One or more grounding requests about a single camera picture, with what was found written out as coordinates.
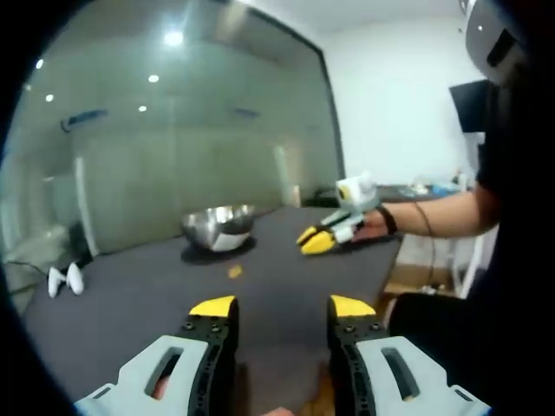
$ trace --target metal bowl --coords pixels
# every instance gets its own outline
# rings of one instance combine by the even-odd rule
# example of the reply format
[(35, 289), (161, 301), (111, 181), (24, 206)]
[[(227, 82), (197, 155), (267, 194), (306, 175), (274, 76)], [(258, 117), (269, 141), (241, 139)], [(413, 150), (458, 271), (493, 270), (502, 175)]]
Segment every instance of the metal bowl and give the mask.
[(249, 237), (253, 205), (219, 206), (186, 214), (181, 225), (189, 243), (212, 251), (237, 249)]

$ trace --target black strap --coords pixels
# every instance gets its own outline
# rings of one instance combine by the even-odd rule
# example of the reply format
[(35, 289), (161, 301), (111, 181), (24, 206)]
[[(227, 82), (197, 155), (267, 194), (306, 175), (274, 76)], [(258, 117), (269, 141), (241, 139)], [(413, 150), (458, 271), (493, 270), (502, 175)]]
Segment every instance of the black strap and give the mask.
[(385, 220), (385, 225), (388, 227), (388, 234), (395, 234), (397, 232), (397, 223), (395, 222), (393, 215), (391, 215), (391, 212), (389, 212), (389, 210), (383, 205), (378, 205), (376, 210), (382, 214), (382, 217)]

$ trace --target dark gray table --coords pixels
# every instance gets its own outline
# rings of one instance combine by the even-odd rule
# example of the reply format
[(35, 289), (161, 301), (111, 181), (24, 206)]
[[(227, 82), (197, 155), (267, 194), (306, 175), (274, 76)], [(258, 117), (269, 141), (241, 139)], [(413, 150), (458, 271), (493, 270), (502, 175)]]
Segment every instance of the dark gray table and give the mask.
[[(261, 217), (256, 247), (218, 263), (183, 263), (183, 238), (97, 257), (84, 270), (87, 289), (54, 300), (40, 286), (24, 316), (45, 363), (72, 400), (117, 380), (122, 364), (160, 335), (172, 334), (189, 309), (235, 295), (240, 307), (238, 362), (250, 379), (251, 414), (299, 408), (315, 392), (327, 358), (325, 305), (330, 294), (374, 302), (399, 250), (392, 239), (301, 256), (295, 241), (333, 210), (283, 208)], [(228, 277), (236, 264), (237, 279)]]

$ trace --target white earbuds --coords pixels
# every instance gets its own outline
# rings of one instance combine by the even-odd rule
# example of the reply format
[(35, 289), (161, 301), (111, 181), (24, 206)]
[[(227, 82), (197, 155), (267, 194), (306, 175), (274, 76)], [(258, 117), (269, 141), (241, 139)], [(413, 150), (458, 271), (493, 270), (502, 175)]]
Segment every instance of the white earbuds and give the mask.
[(54, 299), (58, 294), (58, 290), (62, 283), (65, 282), (69, 288), (76, 295), (80, 295), (85, 290), (85, 284), (83, 282), (83, 274), (77, 267), (77, 264), (72, 263), (68, 268), (68, 275), (64, 276), (60, 270), (51, 267), (49, 270), (49, 296)]

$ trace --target ceiling light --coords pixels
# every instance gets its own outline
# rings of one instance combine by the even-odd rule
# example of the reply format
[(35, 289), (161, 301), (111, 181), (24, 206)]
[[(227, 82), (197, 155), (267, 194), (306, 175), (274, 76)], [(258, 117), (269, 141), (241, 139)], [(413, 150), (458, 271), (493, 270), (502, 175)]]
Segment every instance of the ceiling light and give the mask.
[(177, 30), (167, 32), (164, 35), (164, 43), (169, 46), (178, 46), (183, 43), (183, 34)]

